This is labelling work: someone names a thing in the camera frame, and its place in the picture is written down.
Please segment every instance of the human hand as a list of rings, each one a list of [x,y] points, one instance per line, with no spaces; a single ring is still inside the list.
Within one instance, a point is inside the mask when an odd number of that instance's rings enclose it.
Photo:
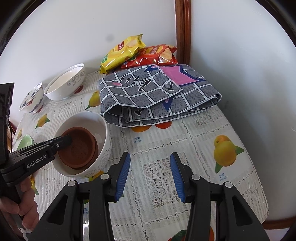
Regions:
[[[20,189],[23,192],[23,196],[19,205],[7,197],[0,198],[0,210],[14,232],[20,236],[22,236],[22,234],[18,230],[17,225],[12,219],[10,213],[24,216],[22,224],[24,228],[30,229],[31,231],[33,231],[39,221],[37,203],[34,201],[35,192],[31,188],[31,185],[32,183],[30,178],[26,178],[20,183]]]

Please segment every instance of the red chip bag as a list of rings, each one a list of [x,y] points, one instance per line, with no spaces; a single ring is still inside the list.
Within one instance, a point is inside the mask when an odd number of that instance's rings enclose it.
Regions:
[[[167,44],[146,47],[128,61],[125,61],[120,68],[128,69],[146,64],[156,64],[159,66],[177,64],[178,62],[173,55],[176,50],[176,47]]]

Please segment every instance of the lay's logo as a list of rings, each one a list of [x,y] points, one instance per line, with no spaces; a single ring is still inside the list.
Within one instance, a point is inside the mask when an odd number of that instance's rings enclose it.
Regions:
[[[118,45],[118,51],[121,50],[123,48],[123,43],[124,41],[122,41],[119,45]]]
[[[157,52],[157,50],[159,49],[159,46],[155,46],[149,54],[155,54]]]

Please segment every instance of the silver screw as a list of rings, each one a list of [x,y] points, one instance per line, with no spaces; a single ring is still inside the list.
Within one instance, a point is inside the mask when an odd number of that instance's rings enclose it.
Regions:
[[[191,178],[192,178],[193,180],[199,180],[199,179],[200,179],[200,175],[193,174],[193,175],[191,176]]]
[[[101,179],[102,180],[106,180],[106,179],[108,179],[109,178],[109,175],[108,174],[102,174],[101,175]]]
[[[75,182],[74,180],[71,180],[71,181],[68,182],[68,186],[69,186],[69,187],[72,187],[72,186],[74,186],[75,184],[76,184],[76,182]]]
[[[233,184],[231,182],[225,182],[227,188],[232,188]]]

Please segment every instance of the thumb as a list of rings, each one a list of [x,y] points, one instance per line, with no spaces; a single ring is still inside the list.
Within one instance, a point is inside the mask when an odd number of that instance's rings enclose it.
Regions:
[[[0,209],[3,212],[18,214],[20,211],[19,206],[7,197],[0,198]]]

